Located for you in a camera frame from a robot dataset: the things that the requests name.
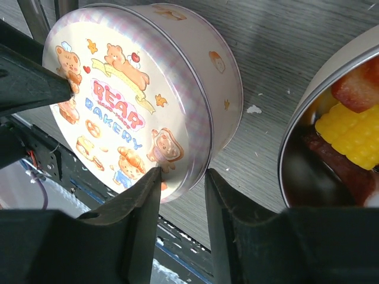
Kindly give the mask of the short pink lunch tin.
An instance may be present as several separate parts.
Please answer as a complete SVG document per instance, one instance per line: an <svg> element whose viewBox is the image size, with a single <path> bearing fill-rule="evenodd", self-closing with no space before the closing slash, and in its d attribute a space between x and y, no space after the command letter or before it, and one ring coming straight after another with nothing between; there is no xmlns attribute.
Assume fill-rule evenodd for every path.
<svg viewBox="0 0 379 284"><path fill-rule="evenodd" d="M378 206L378 166L365 170L338 153L315 129L336 104L331 86L378 56L374 27L336 52L316 73L282 139L278 179L287 206Z"/></svg>

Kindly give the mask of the yellow round food ball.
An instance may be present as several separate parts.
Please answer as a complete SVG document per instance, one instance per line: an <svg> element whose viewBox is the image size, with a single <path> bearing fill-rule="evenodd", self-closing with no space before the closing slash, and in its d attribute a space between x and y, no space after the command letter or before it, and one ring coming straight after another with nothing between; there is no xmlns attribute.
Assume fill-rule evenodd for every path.
<svg viewBox="0 0 379 284"><path fill-rule="evenodd" d="M315 129L355 165L365 170L378 166L378 105L356 113L338 103L316 121Z"/></svg>

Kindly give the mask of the striped bacon cube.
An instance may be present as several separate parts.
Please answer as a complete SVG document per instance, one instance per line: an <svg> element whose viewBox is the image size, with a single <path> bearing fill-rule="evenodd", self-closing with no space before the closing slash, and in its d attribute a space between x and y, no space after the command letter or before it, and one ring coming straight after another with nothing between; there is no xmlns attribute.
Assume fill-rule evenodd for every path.
<svg viewBox="0 0 379 284"><path fill-rule="evenodd" d="M349 71L331 86L331 94L353 112L378 104L378 56Z"/></svg>

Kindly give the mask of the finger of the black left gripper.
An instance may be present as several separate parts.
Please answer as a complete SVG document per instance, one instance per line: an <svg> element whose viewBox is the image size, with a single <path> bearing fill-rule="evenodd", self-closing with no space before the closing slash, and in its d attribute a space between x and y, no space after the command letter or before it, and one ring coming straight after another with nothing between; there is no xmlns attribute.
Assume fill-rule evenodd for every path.
<svg viewBox="0 0 379 284"><path fill-rule="evenodd" d="M1 117L70 100L69 82L44 68L43 45L1 21Z"/></svg>

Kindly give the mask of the tall pink lunch tin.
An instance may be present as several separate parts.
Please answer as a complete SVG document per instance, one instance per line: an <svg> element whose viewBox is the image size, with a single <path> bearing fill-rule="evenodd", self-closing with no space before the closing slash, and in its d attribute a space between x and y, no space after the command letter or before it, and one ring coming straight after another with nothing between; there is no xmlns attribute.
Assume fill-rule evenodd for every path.
<svg viewBox="0 0 379 284"><path fill-rule="evenodd" d="M162 168L161 201L173 201L200 181L238 128L243 86L236 59L221 34L186 7L88 8L117 32L96 67L133 91L147 112L146 157Z"/></svg>

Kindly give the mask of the round metal lid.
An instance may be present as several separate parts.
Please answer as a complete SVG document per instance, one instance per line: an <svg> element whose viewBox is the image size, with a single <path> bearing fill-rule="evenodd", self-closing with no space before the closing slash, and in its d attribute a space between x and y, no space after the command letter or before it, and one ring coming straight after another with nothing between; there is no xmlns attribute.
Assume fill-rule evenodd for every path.
<svg viewBox="0 0 379 284"><path fill-rule="evenodd" d="M213 146L205 91L182 51L150 20L115 6L72 11L49 32L43 66L73 91L51 107L66 142L113 191L159 167L165 203L201 179Z"/></svg>

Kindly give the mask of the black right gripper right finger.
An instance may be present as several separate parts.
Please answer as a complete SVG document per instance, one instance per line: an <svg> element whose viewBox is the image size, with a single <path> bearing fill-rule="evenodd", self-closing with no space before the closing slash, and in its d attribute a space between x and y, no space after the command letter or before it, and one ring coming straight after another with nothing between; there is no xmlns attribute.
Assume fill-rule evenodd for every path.
<svg viewBox="0 0 379 284"><path fill-rule="evenodd" d="M274 213L205 174L216 283L377 283L378 209L300 207Z"/></svg>

